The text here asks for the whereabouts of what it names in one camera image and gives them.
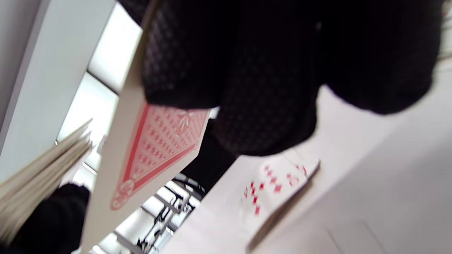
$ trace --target knit fabric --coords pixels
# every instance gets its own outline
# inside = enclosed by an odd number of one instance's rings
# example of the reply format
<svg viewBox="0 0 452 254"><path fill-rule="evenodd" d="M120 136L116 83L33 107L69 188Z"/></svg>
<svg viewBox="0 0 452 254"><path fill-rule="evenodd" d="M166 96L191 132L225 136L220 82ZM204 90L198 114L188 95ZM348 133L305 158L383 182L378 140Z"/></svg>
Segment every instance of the knit fabric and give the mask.
<svg viewBox="0 0 452 254"><path fill-rule="evenodd" d="M147 35L146 99L220 106L223 147L279 153L315 131L322 84L378 114L418 101L432 83L441 10L441 0L165 0Z"/></svg>

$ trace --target diamond playing card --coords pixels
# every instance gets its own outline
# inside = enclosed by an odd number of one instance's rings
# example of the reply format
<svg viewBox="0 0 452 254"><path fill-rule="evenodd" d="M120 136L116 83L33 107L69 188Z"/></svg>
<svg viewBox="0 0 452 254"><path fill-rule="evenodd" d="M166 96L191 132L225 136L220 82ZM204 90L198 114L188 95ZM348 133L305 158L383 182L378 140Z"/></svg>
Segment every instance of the diamond playing card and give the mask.
<svg viewBox="0 0 452 254"><path fill-rule="evenodd" d="M243 187L240 217L248 241L268 232L274 220L318 169L319 159L303 158L292 149L266 159Z"/></svg>

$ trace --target red card back pattern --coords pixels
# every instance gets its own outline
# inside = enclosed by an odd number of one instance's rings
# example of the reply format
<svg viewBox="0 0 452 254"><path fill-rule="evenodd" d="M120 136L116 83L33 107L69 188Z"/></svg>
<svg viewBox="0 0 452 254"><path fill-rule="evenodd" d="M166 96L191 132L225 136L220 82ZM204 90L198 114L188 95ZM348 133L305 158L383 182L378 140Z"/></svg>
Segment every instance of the red card back pattern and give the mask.
<svg viewBox="0 0 452 254"><path fill-rule="evenodd" d="M110 208L118 210L141 187L195 150L208 110L181 110L146 104Z"/></svg>

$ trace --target dark clothing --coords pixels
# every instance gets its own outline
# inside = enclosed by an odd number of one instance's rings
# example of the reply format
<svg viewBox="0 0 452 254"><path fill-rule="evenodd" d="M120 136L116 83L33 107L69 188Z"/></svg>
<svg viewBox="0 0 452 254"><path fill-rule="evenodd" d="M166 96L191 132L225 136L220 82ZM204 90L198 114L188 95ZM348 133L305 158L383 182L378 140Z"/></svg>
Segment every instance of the dark clothing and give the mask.
<svg viewBox="0 0 452 254"><path fill-rule="evenodd" d="M89 196L85 187L62 186L36 207L12 247L47 254L70 254L78 249Z"/></svg>
<svg viewBox="0 0 452 254"><path fill-rule="evenodd" d="M146 1L120 2L141 21ZM145 35L146 99L220 106L223 147L279 153L314 132L323 84L378 114L418 101L432 83L441 21L441 0L164 0Z"/></svg>

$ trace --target playing card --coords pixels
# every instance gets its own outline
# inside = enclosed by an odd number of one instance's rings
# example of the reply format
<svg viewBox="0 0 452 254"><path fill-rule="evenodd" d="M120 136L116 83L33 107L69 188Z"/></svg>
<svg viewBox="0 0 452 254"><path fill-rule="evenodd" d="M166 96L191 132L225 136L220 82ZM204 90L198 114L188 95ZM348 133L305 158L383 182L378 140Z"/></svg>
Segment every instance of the playing card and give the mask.
<svg viewBox="0 0 452 254"><path fill-rule="evenodd" d="M145 23L144 35L149 23ZM146 37L138 45L102 149L83 229L82 253L113 232L199 152L209 110L186 111L145 101L141 67Z"/></svg>
<svg viewBox="0 0 452 254"><path fill-rule="evenodd" d="M320 159L305 154L301 155L293 148L284 151L282 155L289 160L297 170L302 171L308 179L310 179L319 168Z"/></svg>
<svg viewBox="0 0 452 254"><path fill-rule="evenodd" d="M266 220L307 182L300 171L282 155L265 161L241 197L241 218L245 231L252 237Z"/></svg>

